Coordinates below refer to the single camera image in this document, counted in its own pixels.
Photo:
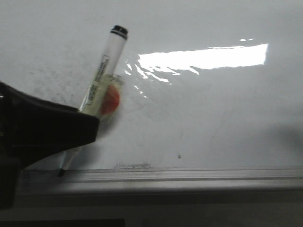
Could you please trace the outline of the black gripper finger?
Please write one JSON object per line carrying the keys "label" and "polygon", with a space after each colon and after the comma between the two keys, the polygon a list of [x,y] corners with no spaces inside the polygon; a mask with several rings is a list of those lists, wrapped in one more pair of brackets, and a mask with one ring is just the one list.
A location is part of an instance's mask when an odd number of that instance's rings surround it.
{"label": "black gripper finger", "polygon": [[0,207],[13,207],[19,173],[56,153],[96,140],[99,120],[74,107],[0,84]]}

